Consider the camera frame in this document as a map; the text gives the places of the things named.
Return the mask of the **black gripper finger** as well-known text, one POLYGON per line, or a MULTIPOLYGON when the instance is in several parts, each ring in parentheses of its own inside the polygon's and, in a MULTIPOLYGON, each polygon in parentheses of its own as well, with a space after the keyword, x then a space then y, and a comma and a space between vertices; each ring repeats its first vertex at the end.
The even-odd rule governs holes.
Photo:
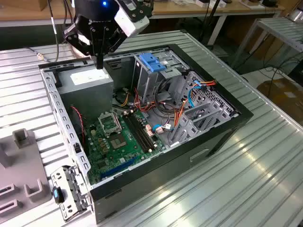
POLYGON ((77 30, 76 24, 73 23, 63 32, 63 37, 74 49, 85 56, 89 56, 98 68, 98 58, 95 56, 92 42, 77 30))
POLYGON ((104 28, 103 38, 101 39, 101 49, 97 56, 97 69, 103 69, 104 56, 113 53, 126 39, 126 34, 121 28, 117 28, 113 33, 104 28))

